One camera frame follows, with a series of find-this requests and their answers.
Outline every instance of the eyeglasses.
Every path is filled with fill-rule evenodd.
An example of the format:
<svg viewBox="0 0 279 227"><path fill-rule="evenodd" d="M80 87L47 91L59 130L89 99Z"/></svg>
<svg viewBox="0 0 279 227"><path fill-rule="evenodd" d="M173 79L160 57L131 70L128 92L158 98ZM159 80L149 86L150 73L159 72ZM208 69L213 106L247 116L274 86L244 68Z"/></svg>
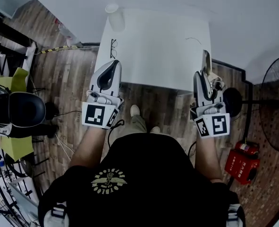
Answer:
<svg viewBox="0 0 279 227"><path fill-rule="evenodd" d="M116 58L117 57L117 51L115 50L115 47L117 46L117 41L111 39L111 50L110 50L110 58Z"/></svg>

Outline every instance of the forearm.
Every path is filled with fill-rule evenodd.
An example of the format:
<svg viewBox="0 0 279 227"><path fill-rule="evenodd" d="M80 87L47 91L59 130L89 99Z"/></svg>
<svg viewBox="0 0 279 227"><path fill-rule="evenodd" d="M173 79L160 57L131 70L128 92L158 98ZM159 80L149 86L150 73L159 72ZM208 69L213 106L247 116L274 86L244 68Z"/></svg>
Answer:
<svg viewBox="0 0 279 227"><path fill-rule="evenodd" d="M197 136L195 168L211 182L222 182L214 138L201 139Z"/></svg>
<svg viewBox="0 0 279 227"><path fill-rule="evenodd" d="M89 127L77 151L72 156L69 167L85 166L94 168L98 166L101 161L105 136L106 130L97 127Z"/></svg>

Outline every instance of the white shoe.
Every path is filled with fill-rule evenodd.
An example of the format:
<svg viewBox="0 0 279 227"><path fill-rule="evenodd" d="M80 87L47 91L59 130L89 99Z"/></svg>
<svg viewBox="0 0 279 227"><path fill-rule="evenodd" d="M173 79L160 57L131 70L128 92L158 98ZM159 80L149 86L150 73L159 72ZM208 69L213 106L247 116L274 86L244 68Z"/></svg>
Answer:
<svg viewBox="0 0 279 227"><path fill-rule="evenodd" d="M151 129L150 133L160 134L160 128L158 126L155 126L153 129Z"/></svg>
<svg viewBox="0 0 279 227"><path fill-rule="evenodd" d="M133 104L130 109L130 114L131 114L131 117L133 117L134 115L140 115L139 107L137 105Z"/></svg>

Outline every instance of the fan grille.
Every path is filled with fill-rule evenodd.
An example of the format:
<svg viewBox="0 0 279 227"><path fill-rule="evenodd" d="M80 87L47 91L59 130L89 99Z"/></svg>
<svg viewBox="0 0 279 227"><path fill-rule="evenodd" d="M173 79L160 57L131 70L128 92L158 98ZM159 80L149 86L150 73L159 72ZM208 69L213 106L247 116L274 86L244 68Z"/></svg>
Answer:
<svg viewBox="0 0 279 227"><path fill-rule="evenodd" d="M279 58L267 70L260 91L260 119L266 139L279 151ZM266 100L276 100L275 104Z"/></svg>

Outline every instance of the red box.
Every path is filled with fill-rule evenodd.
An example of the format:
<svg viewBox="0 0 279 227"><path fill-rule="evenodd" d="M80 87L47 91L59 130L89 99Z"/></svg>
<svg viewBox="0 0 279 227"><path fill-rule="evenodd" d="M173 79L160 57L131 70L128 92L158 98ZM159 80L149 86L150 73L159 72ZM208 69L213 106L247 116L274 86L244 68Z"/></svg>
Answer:
<svg viewBox="0 0 279 227"><path fill-rule="evenodd" d="M241 184L248 184L256 176L259 165L259 159L250 159L242 153L231 150L225 164L225 170Z"/></svg>

